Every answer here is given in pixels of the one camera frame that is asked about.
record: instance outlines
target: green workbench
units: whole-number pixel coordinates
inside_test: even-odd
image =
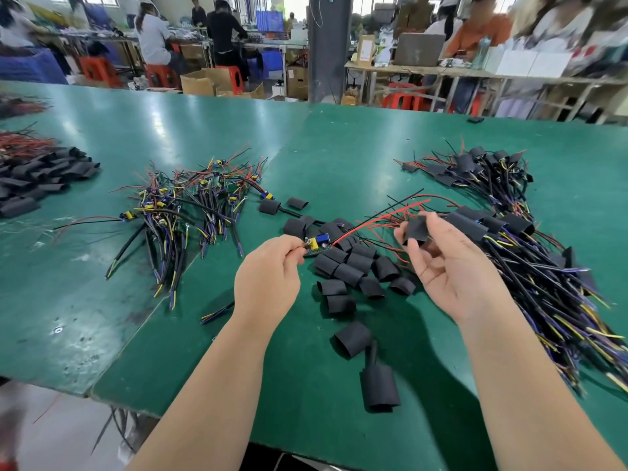
[[[280,200],[308,200],[307,213],[326,220],[359,220],[385,208],[386,195],[402,198],[420,188],[470,205],[461,192],[421,172],[402,172],[392,161],[410,159],[413,151],[417,156],[446,152],[445,139],[455,148],[462,136],[467,147],[528,149],[533,212],[544,231],[573,245],[578,259],[593,268],[602,292],[616,304],[602,311],[603,318],[617,333],[628,333],[628,292],[621,274],[628,235],[628,222],[621,219],[628,198],[626,129],[507,119],[473,125],[458,115],[11,87],[46,96],[54,107],[7,125],[18,128],[37,120],[41,134],[75,144],[103,162],[94,181],[47,198],[42,210],[19,218],[35,224],[22,228],[35,230],[60,217],[120,213],[129,200],[106,192],[136,184],[133,171],[143,172],[150,160],[165,171],[193,169],[211,157],[228,158],[246,142],[248,159],[271,158],[266,189]],[[240,219],[245,251],[279,234],[287,219],[257,212],[256,203],[251,198]],[[199,326],[200,316],[232,299],[240,263],[236,250],[224,242],[210,247],[204,260],[193,261],[177,308],[168,312],[165,303],[150,298],[154,279],[139,244],[113,278],[104,280],[131,226],[82,228],[56,245],[44,241],[40,247],[33,247],[26,234],[1,235],[2,254],[12,258],[0,266],[0,375],[161,416],[228,318]],[[369,471],[494,467],[460,334],[425,293],[358,300],[357,316],[380,340],[382,360],[396,372],[402,401],[392,413],[371,414],[360,392],[364,358],[345,360],[330,344],[344,323],[325,317],[311,261],[301,268],[301,279],[296,304],[266,354],[251,440]],[[58,326],[63,330],[55,334]],[[585,370],[583,377],[588,393],[583,407],[628,462],[628,397],[597,372]]]

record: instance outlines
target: hand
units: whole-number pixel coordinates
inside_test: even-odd
[[[512,304],[504,281],[493,263],[470,239],[436,213],[421,213],[427,217],[432,241],[423,248],[415,239],[404,247],[414,271],[434,303],[459,323],[486,308]],[[395,239],[403,243],[404,222],[394,231]]]
[[[303,241],[284,235],[247,254],[235,274],[233,317],[272,334],[299,293],[296,266],[305,253]]]

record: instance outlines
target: white cap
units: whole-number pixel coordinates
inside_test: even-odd
[[[440,7],[456,6],[457,4],[458,4],[458,0],[443,0],[440,2]]]

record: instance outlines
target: orange shirt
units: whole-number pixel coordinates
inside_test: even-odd
[[[464,22],[449,42],[444,57],[451,58],[458,51],[474,51],[484,36],[492,38],[491,46],[502,44],[510,38],[512,28],[513,22],[507,15],[494,15],[491,21],[480,29],[470,27],[468,22]]]

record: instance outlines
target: bottle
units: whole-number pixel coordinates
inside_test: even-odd
[[[489,47],[491,46],[491,38],[484,36],[477,44],[477,53],[475,58],[471,62],[471,69],[482,70],[486,64],[486,57],[489,54]]]

